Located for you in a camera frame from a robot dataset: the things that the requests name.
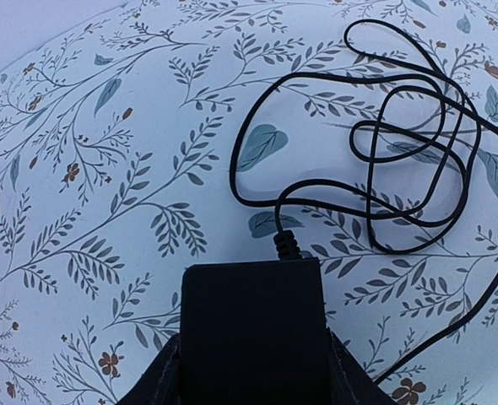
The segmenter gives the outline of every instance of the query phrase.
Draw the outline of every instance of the white fabric with leaf print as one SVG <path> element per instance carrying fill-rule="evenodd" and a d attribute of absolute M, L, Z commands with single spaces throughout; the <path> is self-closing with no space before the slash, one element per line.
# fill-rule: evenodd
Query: white fabric with leaf print
<path fill-rule="evenodd" d="M 286 73 L 402 72 L 346 49 L 344 29 L 359 18 L 407 30 L 498 125 L 493 0 L 143 0 L 0 74 L 0 404 L 116 403 L 177 332 L 186 267 L 275 258 L 272 210 L 244 208 L 230 195 L 235 135 Z M 424 63 L 380 28 L 358 27 L 352 40 Z M 348 128 L 375 117 L 393 85 L 285 84 L 246 136 L 243 195 L 277 197 L 318 176 L 364 188 L 367 169 L 349 151 Z M 430 132 L 436 107 L 406 94 L 385 118 Z M 473 128 L 468 120 L 462 127 L 463 157 Z M 367 139 L 357 139 L 361 148 Z M 380 145 L 388 154 L 415 146 L 392 135 Z M 462 218 L 410 256 L 372 250 L 356 218 L 283 211 L 305 254 L 322 261 L 329 326 L 373 377 L 464 315 L 498 269 L 498 139 L 484 132 L 481 149 Z M 374 192 L 399 208 L 418 204 L 438 159 L 425 151 L 377 168 Z M 457 185 L 449 165 L 424 218 L 449 213 Z M 300 194 L 364 204 L 318 187 Z M 428 237 L 400 219 L 376 231 L 394 247 Z M 400 405 L 498 403 L 498 289 L 465 329 L 382 387 Z"/>

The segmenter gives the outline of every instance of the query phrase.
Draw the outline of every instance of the leaf print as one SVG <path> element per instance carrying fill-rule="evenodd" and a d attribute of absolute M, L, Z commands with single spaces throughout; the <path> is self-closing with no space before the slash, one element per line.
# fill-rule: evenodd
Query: leaf print
<path fill-rule="evenodd" d="M 288 142 L 286 133 L 278 131 L 273 125 L 262 124 L 255 127 L 247 137 L 236 171 L 250 170 L 258 162 L 284 148 Z"/>
<path fill-rule="evenodd" d="M 465 34 L 470 34 L 470 21 L 468 21 L 466 15 L 463 15 L 463 18 L 457 21 L 456 26 Z"/>
<path fill-rule="evenodd" d="M 498 160 L 492 154 L 478 149 L 478 156 L 484 162 L 487 181 L 498 198 Z"/>
<path fill-rule="evenodd" d="M 99 111 L 101 107 L 112 98 L 112 96 L 117 92 L 121 85 L 122 80 L 120 78 L 113 78 L 105 84 L 105 87 L 103 88 L 103 91 L 101 92 L 99 99 L 97 100 L 94 116 L 96 116 L 97 111 Z"/>
<path fill-rule="evenodd" d="M 387 145 L 387 150 L 390 152 L 394 152 L 395 154 L 406 154 L 407 152 L 411 152 L 420 146 L 414 145 L 413 143 L 408 142 L 395 142 L 391 145 Z M 418 160 L 420 163 L 428 163 L 431 165 L 439 165 L 442 161 L 442 151 L 436 149 L 437 152 L 433 152 L 433 150 L 425 149 L 417 154 L 413 154 L 410 156 L 414 160 Z M 455 166 L 450 158 L 446 162 L 446 167 L 455 170 L 457 173 L 459 169 Z"/>
<path fill-rule="evenodd" d="M 46 111 L 46 107 L 41 109 L 41 110 L 38 110 L 31 118 L 30 120 L 28 121 L 28 123 L 26 124 L 26 126 L 24 127 L 27 128 L 27 127 L 31 127 L 35 121 L 37 121 L 39 119 L 39 117 L 43 114 L 43 112 Z"/>
<path fill-rule="evenodd" d="M 19 178 L 19 167 L 20 167 L 20 155 L 17 155 L 16 158 L 14 158 L 13 163 L 11 164 L 11 170 L 10 170 L 10 176 L 11 176 L 11 183 L 13 183 L 13 190 L 16 191 L 16 181 Z"/>
<path fill-rule="evenodd" d="M 498 122 L 498 94 L 493 86 L 487 89 L 485 112 L 490 120 Z"/>
<path fill-rule="evenodd" d="M 422 7 L 425 11 L 430 12 L 431 14 L 435 15 L 432 11 L 431 8 L 427 5 L 426 2 L 423 0 L 410 0 L 412 3 L 416 4 L 418 7 Z"/>
<path fill-rule="evenodd" d="M 134 327 L 135 327 L 134 334 L 137 336 L 138 341 L 145 348 L 148 348 L 148 340 L 146 339 L 146 337 L 144 336 L 144 334 L 142 333 L 142 331 L 140 330 L 140 328 L 138 327 L 138 325 L 135 325 Z"/>
<path fill-rule="evenodd" d="M 95 54 L 94 64 L 97 66 L 105 66 L 114 60 L 113 57 L 102 57 L 98 53 Z"/>
<path fill-rule="evenodd" d="M 289 215 L 283 215 L 279 217 L 283 228 L 286 230 L 289 228 L 303 228 L 304 225 L 296 218 Z M 251 231 L 251 236 L 253 238 L 263 238 L 264 236 L 272 235 L 277 233 L 277 228 L 275 228 L 275 220 L 273 218 L 272 211 L 262 211 L 261 213 L 256 213 L 249 218 L 249 230 Z"/>

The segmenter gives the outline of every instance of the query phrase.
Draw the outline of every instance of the printed flower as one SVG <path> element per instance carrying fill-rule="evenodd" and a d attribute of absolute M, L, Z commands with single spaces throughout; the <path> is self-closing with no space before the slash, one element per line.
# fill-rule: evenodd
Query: printed flower
<path fill-rule="evenodd" d="M 102 367 L 102 371 L 104 375 L 112 375 L 113 377 L 118 377 L 119 373 L 117 372 L 117 364 L 119 363 L 119 359 L 116 354 L 109 356 L 107 352 L 103 352 L 102 359 L 99 360 L 99 366 Z"/>
<path fill-rule="evenodd" d="M 28 105 L 28 111 L 34 111 L 35 108 L 37 108 L 37 105 L 39 104 L 40 101 L 41 101 L 41 96 L 37 95 L 33 99 L 33 101 L 31 101 L 30 105 Z"/>
<path fill-rule="evenodd" d="M 392 398 L 398 400 L 398 405 L 416 405 L 420 399 L 418 394 L 426 389 L 423 382 L 412 384 L 412 380 L 405 378 L 401 381 L 401 386 L 392 393 Z"/>
<path fill-rule="evenodd" d="M 498 80 L 498 67 L 491 65 L 489 61 L 485 61 L 484 64 L 485 71 Z"/>
<path fill-rule="evenodd" d="M 14 384 L 10 381 L 7 381 L 5 384 L 7 384 L 7 394 L 11 398 L 16 398 L 16 389 L 14 388 Z"/>
<path fill-rule="evenodd" d="M 69 183 L 70 181 L 74 181 L 76 179 L 78 173 L 80 173 L 80 169 L 78 168 L 78 163 L 73 163 L 67 166 L 67 174 L 63 177 L 62 181 Z"/>
<path fill-rule="evenodd" d="M 487 24 L 493 27 L 493 30 L 497 29 L 498 21 L 496 21 L 493 17 L 490 17 L 489 15 L 486 15 L 485 19 L 487 19 Z"/>
<path fill-rule="evenodd" d="M 34 68 L 35 64 L 32 62 L 28 65 L 28 67 L 25 67 L 24 68 L 24 75 L 28 74 L 29 72 L 31 72 Z"/>

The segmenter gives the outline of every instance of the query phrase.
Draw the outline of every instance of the cable connector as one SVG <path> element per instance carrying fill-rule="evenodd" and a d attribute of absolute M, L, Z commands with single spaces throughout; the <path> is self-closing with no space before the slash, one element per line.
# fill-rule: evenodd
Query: cable connector
<path fill-rule="evenodd" d="M 280 260 L 301 259 L 300 247 L 291 230 L 281 230 L 273 237 Z"/>

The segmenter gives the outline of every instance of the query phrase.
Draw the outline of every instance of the cable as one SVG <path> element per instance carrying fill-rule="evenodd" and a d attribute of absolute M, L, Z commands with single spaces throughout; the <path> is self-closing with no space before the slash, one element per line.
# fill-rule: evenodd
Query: cable
<path fill-rule="evenodd" d="M 370 54 L 365 51 L 361 51 L 352 46 L 349 40 L 349 32 L 359 24 L 376 24 L 384 26 L 401 37 L 403 37 L 406 41 L 408 41 L 417 51 L 418 53 L 427 61 L 430 65 L 430 68 L 423 67 L 420 65 L 416 65 L 410 62 L 401 61 L 398 59 L 394 59 L 391 57 L 384 57 L 376 54 Z M 476 158 L 476 154 L 479 149 L 479 144 L 481 142 L 482 135 L 482 127 L 493 132 L 496 136 L 498 136 L 498 127 L 492 124 L 491 122 L 485 120 L 481 116 L 479 116 L 476 108 L 472 101 L 467 97 L 463 89 L 459 84 L 457 84 L 453 79 L 449 78 L 438 68 L 435 61 L 432 60 L 429 53 L 424 50 L 420 44 L 418 44 L 411 36 L 409 36 L 406 32 L 400 30 L 399 28 L 391 25 L 387 22 L 375 20 L 375 19 L 361 19 L 355 21 L 353 24 L 349 25 L 344 32 L 344 44 L 353 52 L 358 55 L 364 57 L 370 57 L 372 59 L 376 59 L 382 62 L 393 63 L 402 68 L 407 68 L 414 73 L 404 73 L 404 74 L 396 74 L 392 76 L 386 77 L 378 77 L 378 78 L 353 78 L 347 76 L 338 76 L 330 73 L 309 73 L 309 72 L 298 72 L 298 73 L 290 73 L 286 76 L 283 76 L 275 83 L 273 83 L 264 93 L 258 98 L 252 108 L 249 110 L 249 113 L 246 116 L 246 119 L 241 124 L 240 131 L 235 139 L 234 148 L 232 149 L 232 155 L 230 157 L 230 171 L 229 171 L 229 182 L 230 189 L 235 199 L 251 208 L 267 208 L 274 207 L 274 219 L 277 226 L 278 234 L 274 237 L 274 241 L 276 243 L 279 258 L 281 260 L 289 260 L 295 258 L 301 258 L 300 249 L 295 240 L 294 234 L 290 230 L 284 230 L 283 225 L 280 221 L 280 209 L 284 205 L 308 205 L 316 208 L 330 209 L 333 211 L 337 211 L 340 213 L 346 213 L 349 215 L 354 215 L 360 218 L 365 219 L 365 224 L 367 226 L 367 234 L 369 238 L 369 242 L 371 247 L 375 247 L 379 251 L 382 251 L 387 254 L 392 255 L 406 255 L 409 253 L 413 253 L 416 251 L 420 251 L 425 249 L 428 246 L 433 245 L 438 240 L 440 240 L 449 230 L 453 227 L 453 225 L 459 220 L 463 210 L 466 207 L 468 200 L 468 189 L 470 185 L 470 180 L 472 176 L 472 170 L 474 165 L 474 160 Z M 392 89 L 382 102 L 382 107 L 380 108 L 377 118 L 375 120 L 364 120 L 359 121 L 354 124 L 350 130 L 349 134 L 349 146 L 352 153 L 361 161 L 366 162 L 368 164 L 367 171 L 367 184 L 366 191 L 360 190 L 354 186 L 343 183 L 342 181 L 335 181 L 330 179 L 310 179 L 297 181 L 290 186 L 286 187 L 280 195 L 276 199 L 269 200 L 250 200 L 244 198 L 240 195 L 236 185 L 236 166 L 241 152 L 241 145 L 243 143 L 243 139 L 247 132 L 247 129 L 251 125 L 252 119 L 257 113 L 258 109 L 262 106 L 264 101 L 274 93 L 280 86 L 285 84 L 286 82 L 297 79 L 297 78 L 308 78 L 308 79 L 317 79 L 324 80 L 328 82 L 342 83 L 342 84 L 396 84 L 403 81 L 420 81 L 425 84 L 428 84 L 431 89 L 427 89 L 425 87 L 415 86 L 415 85 L 398 85 L 394 89 Z M 444 82 L 444 91 L 442 91 L 441 87 L 437 84 L 436 80 Z M 458 94 L 458 101 L 455 101 L 446 96 L 447 92 L 450 89 L 455 89 Z M 405 129 L 401 127 L 394 126 L 392 124 L 388 124 L 383 121 L 384 112 L 386 110 L 387 104 L 390 99 L 401 92 L 417 92 L 421 95 L 431 97 L 435 100 L 439 101 L 439 125 L 436 131 L 434 132 L 431 138 L 422 136 L 413 128 Z M 439 137 L 442 135 L 442 131 L 444 125 L 446 123 L 447 110 L 449 108 L 453 108 L 457 112 L 457 120 L 455 122 L 455 126 L 452 132 L 449 132 L 448 142 L 447 144 L 442 144 L 438 142 Z M 468 155 L 466 164 L 462 162 L 459 156 L 452 150 L 452 146 L 456 141 L 457 135 L 459 134 L 459 129 L 464 117 L 468 117 L 473 120 L 476 124 L 476 129 L 474 132 L 474 143 L 472 148 L 470 149 L 470 154 Z M 355 143 L 355 136 L 358 130 L 361 128 L 372 128 L 372 138 L 371 138 L 371 149 L 368 155 L 362 154 Z M 411 138 L 417 143 L 420 143 L 420 146 L 414 150 L 408 151 L 407 153 L 398 154 L 394 156 L 389 156 L 385 158 L 377 158 L 376 157 L 376 146 L 378 143 L 378 139 L 381 135 L 381 132 L 384 133 L 397 133 L 406 138 Z M 372 184 L 373 184 L 373 175 L 375 170 L 375 165 L 384 165 L 386 163 L 397 162 L 402 159 L 407 159 L 411 156 L 419 154 L 426 149 L 438 149 L 441 152 L 440 162 L 436 168 L 436 173 L 429 185 L 429 189 L 419 205 L 409 209 L 400 209 L 393 206 L 390 202 L 384 201 L 379 198 L 375 193 L 371 192 Z M 448 160 L 450 158 L 452 160 L 452 164 L 457 166 L 457 170 L 461 177 L 461 192 L 459 198 L 457 200 L 457 206 L 453 209 L 452 213 L 447 215 L 444 219 L 438 219 L 434 221 L 427 221 L 421 219 L 421 214 L 423 208 L 429 203 L 431 197 L 433 196 L 436 186 L 441 178 L 442 171 L 444 170 L 446 165 L 450 164 Z M 347 192 L 352 192 L 357 196 L 360 196 L 365 199 L 365 211 L 360 211 L 358 209 L 345 207 L 338 204 L 332 204 L 330 202 L 323 202 L 311 198 L 299 198 L 299 197 L 289 197 L 290 194 L 296 192 L 302 188 L 312 187 L 312 186 L 328 186 L 328 187 L 336 187 L 338 189 L 345 190 Z M 377 213 L 373 213 L 371 211 L 371 203 L 378 203 L 385 209 L 380 210 Z M 373 229 L 373 221 L 377 220 L 386 220 L 386 219 L 404 219 L 411 224 L 416 224 L 420 227 L 424 228 L 437 228 L 443 227 L 435 236 L 432 236 L 428 241 L 419 243 L 415 246 L 408 247 L 406 249 L 393 249 L 390 246 L 385 246 L 381 242 L 377 240 L 376 232 Z M 375 383 L 380 384 L 384 380 L 386 380 L 390 375 L 396 372 L 400 367 L 408 363 L 415 356 L 426 350 L 432 344 L 440 341 L 444 337 L 450 335 L 461 327 L 464 327 L 468 322 L 470 322 L 484 307 L 485 303 L 489 300 L 491 295 L 495 292 L 496 287 L 498 286 L 498 272 L 479 298 L 479 300 L 473 305 L 472 309 L 468 311 L 462 318 L 455 321 L 450 326 L 444 328 L 440 332 L 436 333 L 432 337 L 425 340 L 421 343 L 417 348 L 409 351 L 405 354 L 399 361 L 393 364 L 390 368 L 384 371 L 378 378 L 376 378 Z"/>

